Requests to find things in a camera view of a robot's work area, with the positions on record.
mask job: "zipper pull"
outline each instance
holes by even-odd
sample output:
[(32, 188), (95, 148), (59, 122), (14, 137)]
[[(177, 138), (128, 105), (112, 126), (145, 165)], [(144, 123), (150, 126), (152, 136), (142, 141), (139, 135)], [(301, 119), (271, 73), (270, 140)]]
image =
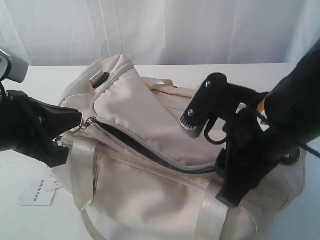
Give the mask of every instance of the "zipper pull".
[(96, 119), (94, 117), (89, 117), (85, 122), (80, 125), (81, 130), (86, 130), (91, 124), (95, 123)]

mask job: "white backdrop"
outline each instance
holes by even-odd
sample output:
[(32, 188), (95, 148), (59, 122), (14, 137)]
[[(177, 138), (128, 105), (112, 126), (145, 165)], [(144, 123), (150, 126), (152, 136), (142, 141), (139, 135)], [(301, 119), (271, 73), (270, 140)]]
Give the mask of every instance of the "white backdrop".
[(320, 37), (320, 0), (0, 0), (0, 46), (31, 65), (297, 61)]

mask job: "bag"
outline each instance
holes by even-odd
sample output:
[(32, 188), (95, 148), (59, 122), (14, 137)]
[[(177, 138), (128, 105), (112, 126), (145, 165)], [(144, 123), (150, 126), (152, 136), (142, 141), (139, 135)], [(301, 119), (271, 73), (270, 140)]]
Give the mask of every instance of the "bag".
[[(60, 143), (71, 148), (53, 172), (79, 208), (93, 239), (105, 239), (108, 219), (166, 240), (241, 240), (298, 197), (305, 153), (278, 165), (237, 208), (216, 200), (221, 148), (190, 138), (179, 118), (195, 90), (171, 80), (140, 77), (122, 54), (88, 67), (60, 105), (83, 113), (81, 127)], [(210, 136), (222, 139), (224, 122)]]

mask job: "beige strap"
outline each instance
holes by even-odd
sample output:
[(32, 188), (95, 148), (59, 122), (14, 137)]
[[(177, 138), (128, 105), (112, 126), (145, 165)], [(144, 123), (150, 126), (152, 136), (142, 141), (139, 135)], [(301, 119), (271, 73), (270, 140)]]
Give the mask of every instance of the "beige strap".
[(81, 213), (83, 223), (94, 240), (106, 240), (93, 225), (86, 207), (94, 199), (94, 162), (98, 142), (77, 137), (71, 150), (72, 195)]
[(163, 80), (163, 79), (156, 79), (156, 78), (151, 78), (146, 76), (143, 76), (142, 79), (150, 90), (155, 90), (158, 85), (166, 86), (166, 87), (174, 87), (174, 83), (168, 79)]
[(196, 223), (194, 240), (219, 240), (224, 228), (228, 207), (216, 199), (221, 185), (210, 182)]

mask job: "white table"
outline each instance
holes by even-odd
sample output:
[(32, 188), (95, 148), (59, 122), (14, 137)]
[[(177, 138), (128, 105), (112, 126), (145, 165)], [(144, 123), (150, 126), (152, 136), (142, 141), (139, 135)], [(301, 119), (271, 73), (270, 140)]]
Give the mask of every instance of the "white table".
[[(293, 68), (292, 64), (244, 64), (197, 66), (137, 66), (140, 75), (172, 79), (177, 86), (195, 88), (210, 73), (222, 72), (233, 84), (257, 91), (271, 90)], [(23, 90), (48, 104), (57, 104), (64, 89), (85, 69), (84, 66), (33, 66), (26, 80), (6, 80), (7, 90)], [(320, 141), (311, 144), (320, 150)], [(301, 197), (282, 211), (252, 240), (320, 239), (320, 159), (306, 160), (306, 186)], [(51, 206), (16, 205), (25, 187), (46, 171), (46, 166), (13, 151), (0, 153), (0, 239), (2, 240), (90, 240), (72, 197), (58, 189)], [(113, 227), (114, 240), (150, 239), (129, 229)]]

